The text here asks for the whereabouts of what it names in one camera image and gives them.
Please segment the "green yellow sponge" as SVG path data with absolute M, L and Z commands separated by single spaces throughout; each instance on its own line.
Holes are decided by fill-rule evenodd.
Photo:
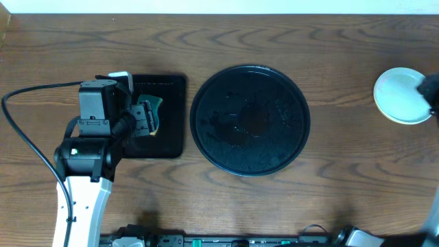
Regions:
M 160 126 L 158 110 L 163 99 L 160 97 L 155 97 L 153 95 L 140 95 L 138 98 L 138 104 L 144 104 L 146 106 L 145 114 L 148 120 L 148 127 L 150 131 L 150 136 L 154 136 Z

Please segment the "light green plate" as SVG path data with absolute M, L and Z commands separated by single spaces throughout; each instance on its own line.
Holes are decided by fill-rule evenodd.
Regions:
M 373 97 L 379 111 L 391 121 L 420 124 L 431 117 L 430 105 L 417 87 L 425 76 L 416 70 L 396 67 L 382 73 L 375 82 Z

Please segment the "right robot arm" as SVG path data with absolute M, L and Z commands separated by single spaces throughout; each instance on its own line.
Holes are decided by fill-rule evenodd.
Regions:
M 429 113 L 438 121 L 438 73 L 427 75 L 416 89 L 429 104 Z M 423 224 L 423 230 L 438 238 L 438 189 L 427 219 Z

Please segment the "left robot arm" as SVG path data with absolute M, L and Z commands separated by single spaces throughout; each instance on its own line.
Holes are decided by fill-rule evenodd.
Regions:
M 54 246 L 98 246 L 117 164 L 132 137 L 156 134 L 157 100 L 134 100 L 127 71 L 80 83 L 80 115 L 56 148 L 60 175 Z

